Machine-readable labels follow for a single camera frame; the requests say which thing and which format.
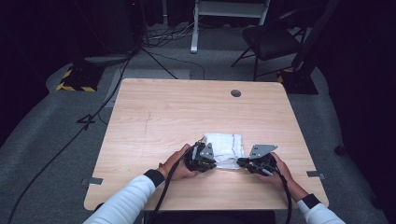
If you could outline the person's left hand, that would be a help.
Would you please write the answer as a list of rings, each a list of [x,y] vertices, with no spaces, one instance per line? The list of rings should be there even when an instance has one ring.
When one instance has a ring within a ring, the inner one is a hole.
[[[177,160],[183,156],[183,154],[190,148],[189,144],[185,144],[180,150],[174,152],[165,163],[161,163],[159,165],[158,171],[163,175],[164,178],[167,178],[170,174],[171,168],[174,164],[177,163]],[[177,165],[176,170],[173,172],[172,180],[180,180],[182,178],[191,178],[198,175],[197,171],[190,171],[184,161],[180,161]]]

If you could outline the slanted black stand pole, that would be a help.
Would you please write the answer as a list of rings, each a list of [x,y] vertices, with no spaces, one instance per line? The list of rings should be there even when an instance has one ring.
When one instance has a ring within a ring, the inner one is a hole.
[[[292,61],[294,71],[302,70],[307,63],[311,63],[314,60],[319,37],[339,2],[340,0],[329,0],[329,2],[321,8],[322,14],[318,17],[307,39],[303,43],[301,50],[296,54]]]

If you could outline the grey tape strip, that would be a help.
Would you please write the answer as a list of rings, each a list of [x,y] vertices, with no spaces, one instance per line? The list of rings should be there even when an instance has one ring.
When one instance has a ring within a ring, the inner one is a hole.
[[[102,183],[103,183],[103,178],[98,178],[98,177],[83,178],[80,182],[82,186],[101,185]]]
[[[321,172],[318,171],[307,171],[306,172],[308,177],[318,177],[321,180],[324,180],[327,178],[327,176]]]

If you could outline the black yellow striped base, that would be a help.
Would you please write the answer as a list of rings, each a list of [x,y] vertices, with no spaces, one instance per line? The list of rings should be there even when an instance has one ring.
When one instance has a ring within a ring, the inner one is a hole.
[[[103,66],[88,65],[84,68],[78,68],[71,65],[64,73],[57,91],[87,91],[94,92],[98,90],[98,84],[105,71]]]
[[[301,75],[292,69],[283,69],[276,73],[276,80],[283,85],[287,94],[317,95],[318,90],[311,76]]]

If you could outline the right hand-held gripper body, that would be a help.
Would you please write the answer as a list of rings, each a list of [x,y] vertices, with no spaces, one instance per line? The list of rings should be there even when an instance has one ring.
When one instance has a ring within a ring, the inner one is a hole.
[[[277,149],[277,145],[254,145],[248,157],[247,169],[253,174],[273,176],[276,160],[271,152],[275,149]]]

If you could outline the person's right hand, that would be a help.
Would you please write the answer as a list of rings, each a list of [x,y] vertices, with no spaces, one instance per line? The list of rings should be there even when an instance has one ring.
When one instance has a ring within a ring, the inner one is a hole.
[[[275,152],[272,152],[271,155],[276,160],[276,166],[278,168],[279,174],[273,174],[269,176],[254,174],[256,178],[258,178],[264,184],[271,184],[276,189],[283,190],[283,182],[282,179],[285,179],[288,184],[288,188],[290,189],[290,185],[293,183],[293,177],[290,173],[290,170],[285,162],[283,162]]]

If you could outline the large dark equipment stand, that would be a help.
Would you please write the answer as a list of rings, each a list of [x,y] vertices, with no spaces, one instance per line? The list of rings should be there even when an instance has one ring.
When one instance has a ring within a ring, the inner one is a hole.
[[[69,0],[76,11],[77,43],[86,61],[124,61],[138,52],[143,33],[135,0]]]

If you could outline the white towel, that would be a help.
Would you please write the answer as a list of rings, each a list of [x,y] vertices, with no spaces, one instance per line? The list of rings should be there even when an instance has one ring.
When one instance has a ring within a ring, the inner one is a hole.
[[[205,142],[211,144],[218,168],[239,169],[239,158],[245,157],[242,136],[237,133],[206,133]]]

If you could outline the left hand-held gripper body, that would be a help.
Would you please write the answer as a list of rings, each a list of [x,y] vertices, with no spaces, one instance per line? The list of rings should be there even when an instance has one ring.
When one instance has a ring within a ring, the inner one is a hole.
[[[184,156],[184,164],[190,171],[205,172],[209,160],[214,160],[214,152],[211,143],[196,142]]]

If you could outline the white metal desk frame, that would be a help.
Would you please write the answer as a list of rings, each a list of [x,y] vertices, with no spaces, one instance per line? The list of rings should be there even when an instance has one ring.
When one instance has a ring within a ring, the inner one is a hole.
[[[259,24],[263,24],[271,3],[271,0],[263,0],[260,3],[240,3],[240,2],[214,2],[209,0],[194,0],[193,10],[193,31],[191,37],[192,54],[198,51],[199,19],[201,16],[221,16],[236,18],[259,19]]]

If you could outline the black folding chair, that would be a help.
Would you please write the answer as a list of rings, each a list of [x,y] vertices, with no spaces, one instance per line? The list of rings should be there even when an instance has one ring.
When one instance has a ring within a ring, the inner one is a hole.
[[[258,61],[270,61],[298,53],[303,47],[308,28],[314,25],[320,12],[320,7],[293,9],[263,25],[244,29],[242,37],[247,48],[232,63],[232,67],[242,59],[254,57],[253,80],[269,75],[269,72],[258,73]]]

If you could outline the person's dark pants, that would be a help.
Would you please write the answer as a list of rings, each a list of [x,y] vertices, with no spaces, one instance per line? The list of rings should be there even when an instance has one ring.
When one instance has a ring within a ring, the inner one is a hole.
[[[274,211],[161,212],[152,224],[276,224]]]

